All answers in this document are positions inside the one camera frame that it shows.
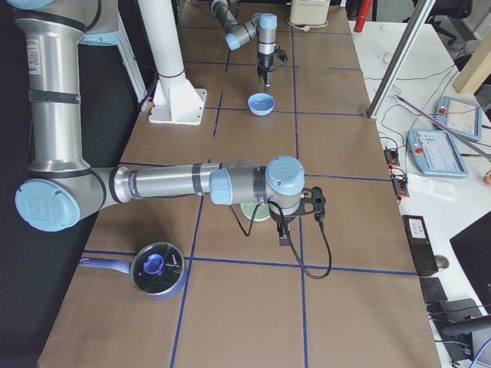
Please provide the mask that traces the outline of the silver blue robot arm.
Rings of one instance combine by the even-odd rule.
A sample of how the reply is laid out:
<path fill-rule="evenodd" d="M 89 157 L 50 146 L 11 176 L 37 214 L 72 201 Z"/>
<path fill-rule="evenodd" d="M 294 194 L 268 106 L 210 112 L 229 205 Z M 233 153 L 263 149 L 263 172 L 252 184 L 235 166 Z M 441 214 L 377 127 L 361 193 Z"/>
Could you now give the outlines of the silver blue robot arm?
<path fill-rule="evenodd" d="M 112 46 L 120 40 L 118 1 L 7 1 L 15 24 L 25 33 L 31 103 L 33 179 L 15 193 L 19 215 L 32 227 L 57 232 L 108 206 L 131 199 L 209 194 L 217 205 L 256 202 L 267 205 L 280 237 L 293 219 L 313 214 L 324 226 L 325 197 L 305 187 L 305 171 L 294 157 L 279 156 L 267 166 L 247 159 L 233 163 L 129 170 L 91 168 L 82 154 L 79 44 Z M 137 1 L 157 67 L 157 104 L 152 123 L 199 125 L 206 90 L 187 80 L 171 1 Z M 269 73 L 267 58 L 280 52 L 276 17 L 258 13 L 244 25 L 232 25 L 227 1 L 211 10 L 228 32 L 231 49 L 258 36 L 259 70 Z"/>
<path fill-rule="evenodd" d="M 278 19 L 272 13 L 256 13 L 246 23 L 239 23 L 230 8 L 230 1 L 210 2 L 210 11 L 222 25 L 230 51 L 235 51 L 257 39 L 257 73 L 267 91 L 272 85 L 273 59 L 278 50 L 276 29 Z"/>

